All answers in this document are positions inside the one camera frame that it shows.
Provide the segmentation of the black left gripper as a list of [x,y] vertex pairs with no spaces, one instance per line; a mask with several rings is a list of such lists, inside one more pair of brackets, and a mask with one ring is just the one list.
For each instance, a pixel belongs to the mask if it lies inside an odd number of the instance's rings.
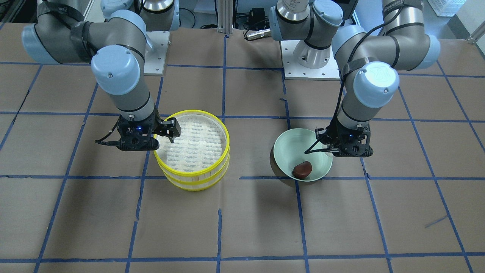
[[304,154],[329,152],[335,157],[370,157],[374,150],[370,146],[370,126],[349,129],[339,121],[315,130],[315,141]]

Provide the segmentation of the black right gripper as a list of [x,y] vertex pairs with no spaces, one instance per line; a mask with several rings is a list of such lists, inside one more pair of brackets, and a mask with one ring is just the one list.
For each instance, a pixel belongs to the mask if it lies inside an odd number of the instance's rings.
[[[117,129],[120,134],[118,141],[104,141],[111,133]],[[175,138],[180,137],[181,127],[176,118],[168,118],[160,123],[160,116],[157,109],[141,121],[135,121],[135,118],[125,119],[122,115],[117,119],[111,131],[95,143],[117,147],[121,151],[155,151],[159,148],[159,142],[152,134],[167,137],[173,144]]]

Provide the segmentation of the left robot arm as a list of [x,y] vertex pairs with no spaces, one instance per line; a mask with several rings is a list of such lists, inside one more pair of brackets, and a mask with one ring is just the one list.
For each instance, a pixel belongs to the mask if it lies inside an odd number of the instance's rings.
[[369,122],[399,86],[398,71],[426,69],[438,60],[440,42],[424,31],[421,0],[383,0],[380,36],[359,25],[344,25],[344,12],[332,0],[279,0],[269,23],[276,41],[298,40],[298,62],[316,69],[316,54],[336,60],[341,88],[332,120],[316,129],[316,142],[335,157],[370,157]]

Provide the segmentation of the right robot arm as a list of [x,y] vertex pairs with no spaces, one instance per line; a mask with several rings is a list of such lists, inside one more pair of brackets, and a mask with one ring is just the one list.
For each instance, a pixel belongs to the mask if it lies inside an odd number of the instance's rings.
[[22,43],[30,57],[41,64],[89,63],[98,85],[119,110],[114,125],[120,139],[96,140],[121,151],[155,151],[159,142],[171,143],[181,135],[176,118],[163,121],[144,80],[149,41],[147,26],[138,6],[130,1],[107,14],[105,22],[86,21],[76,0],[39,0],[38,22],[22,31]]

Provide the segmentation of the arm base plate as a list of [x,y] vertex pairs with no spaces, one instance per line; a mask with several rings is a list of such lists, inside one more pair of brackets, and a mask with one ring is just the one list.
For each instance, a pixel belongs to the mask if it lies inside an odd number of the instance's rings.
[[163,76],[168,47],[170,45],[169,31],[148,31],[145,49],[144,74]]
[[339,81],[338,65],[332,48],[310,47],[303,40],[281,41],[285,79]]

